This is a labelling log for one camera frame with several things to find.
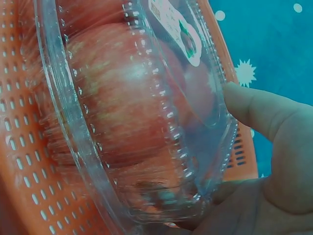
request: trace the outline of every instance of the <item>plastic clamshell package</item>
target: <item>plastic clamshell package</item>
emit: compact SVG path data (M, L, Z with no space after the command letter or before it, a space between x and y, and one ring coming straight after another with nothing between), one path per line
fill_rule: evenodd
M236 121L196 0L20 0L22 53L48 137L113 234L199 215Z

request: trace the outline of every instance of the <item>sticker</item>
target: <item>sticker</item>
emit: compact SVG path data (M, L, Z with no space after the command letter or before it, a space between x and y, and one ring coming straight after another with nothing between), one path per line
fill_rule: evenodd
M200 65L202 42L196 30L169 0L149 0L149 9L194 66Z

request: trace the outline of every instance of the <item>blue fabric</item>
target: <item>blue fabric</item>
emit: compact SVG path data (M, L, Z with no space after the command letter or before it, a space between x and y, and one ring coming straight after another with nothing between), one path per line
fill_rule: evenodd
M313 105L312 0L209 2L241 85ZM260 176L268 176L272 145L259 133L253 139Z

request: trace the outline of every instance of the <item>orange plastic basket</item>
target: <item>orange plastic basket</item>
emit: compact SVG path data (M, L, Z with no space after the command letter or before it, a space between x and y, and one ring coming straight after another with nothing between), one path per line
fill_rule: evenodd
M77 190L66 184L47 153L37 105L25 82L17 4L14 0L0 1L0 233L108 235L92 199L82 192L84 186ZM206 0L199 4L215 35L221 61L231 65L212 10ZM229 80L237 81L228 66L224 72ZM250 129L239 124L225 179L256 177Z

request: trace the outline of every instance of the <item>barcode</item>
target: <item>barcode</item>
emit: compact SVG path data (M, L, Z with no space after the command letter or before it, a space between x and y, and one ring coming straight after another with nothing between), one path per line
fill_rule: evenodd
M151 10L160 21L161 20L160 11L157 9L157 7L153 3L151 3Z

